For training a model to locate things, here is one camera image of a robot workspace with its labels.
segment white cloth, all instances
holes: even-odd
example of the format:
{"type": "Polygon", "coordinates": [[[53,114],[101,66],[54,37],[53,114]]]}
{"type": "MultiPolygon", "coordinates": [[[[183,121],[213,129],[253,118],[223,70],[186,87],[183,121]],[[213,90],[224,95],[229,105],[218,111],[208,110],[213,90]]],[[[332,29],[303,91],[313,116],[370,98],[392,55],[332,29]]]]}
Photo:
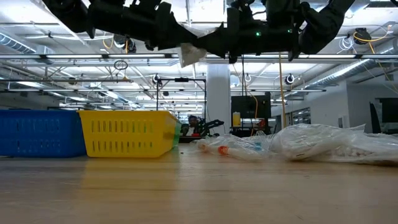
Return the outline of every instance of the white cloth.
{"type": "Polygon", "coordinates": [[[195,131],[195,127],[189,127],[188,132],[187,132],[187,136],[191,136],[194,131],[195,131]]]}

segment computer monitor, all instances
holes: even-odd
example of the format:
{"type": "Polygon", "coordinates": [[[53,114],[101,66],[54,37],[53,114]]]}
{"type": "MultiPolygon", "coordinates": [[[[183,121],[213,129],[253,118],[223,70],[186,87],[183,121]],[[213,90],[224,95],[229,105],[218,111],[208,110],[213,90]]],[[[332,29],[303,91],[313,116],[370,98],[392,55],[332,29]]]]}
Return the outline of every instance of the computer monitor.
{"type": "MultiPolygon", "coordinates": [[[[255,96],[258,101],[257,118],[268,119],[271,117],[271,94],[255,96]]],[[[256,113],[256,100],[251,96],[232,96],[231,114],[241,113],[241,118],[254,118],[256,113]]]]}
{"type": "Polygon", "coordinates": [[[383,123],[398,123],[398,98],[381,98],[383,123]]]}

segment plastic bottle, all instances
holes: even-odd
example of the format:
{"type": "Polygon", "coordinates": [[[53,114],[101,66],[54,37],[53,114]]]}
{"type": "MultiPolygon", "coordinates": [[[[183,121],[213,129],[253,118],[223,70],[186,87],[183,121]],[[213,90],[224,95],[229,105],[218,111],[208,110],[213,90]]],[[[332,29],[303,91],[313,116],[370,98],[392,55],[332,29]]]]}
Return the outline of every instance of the plastic bottle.
{"type": "Polygon", "coordinates": [[[241,113],[234,112],[232,114],[232,127],[240,127],[241,126],[241,113]]]}
{"type": "Polygon", "coordinates": [[[213,154],[220,154],[225,156],[231,156],[238,159],[244,159],[248,161],[258,161],[261,160],[261,155],[253,150],[244,148],[233,148],[228,146],[201,146],[203,151],[208,151],[213,154]]]}

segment yellow plastic crate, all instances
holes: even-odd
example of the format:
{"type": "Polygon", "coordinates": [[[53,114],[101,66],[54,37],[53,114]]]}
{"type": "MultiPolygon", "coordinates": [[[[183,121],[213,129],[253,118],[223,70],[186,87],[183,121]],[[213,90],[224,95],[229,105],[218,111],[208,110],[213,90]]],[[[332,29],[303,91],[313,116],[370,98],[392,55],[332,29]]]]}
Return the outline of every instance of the yellow plastic crate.
{"type": "Polygon", "coordinates": [[[159,157],[177,146],[181,124],[168,111],[79,111],[90,157],[159,157]]]}

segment person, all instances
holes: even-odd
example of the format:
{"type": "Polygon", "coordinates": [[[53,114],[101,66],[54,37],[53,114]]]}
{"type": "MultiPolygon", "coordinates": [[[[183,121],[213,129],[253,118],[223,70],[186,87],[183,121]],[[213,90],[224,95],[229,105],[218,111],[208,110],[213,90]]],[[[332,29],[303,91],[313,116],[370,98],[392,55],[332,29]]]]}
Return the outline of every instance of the person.
{"type": "Polygon", "coordinates": [[[192,134],[198,133],[198,118],[194,115],[189,116],[188,118],[189,126],[184,127],[182,130],[183,136],[192,136],[192,134]]]}

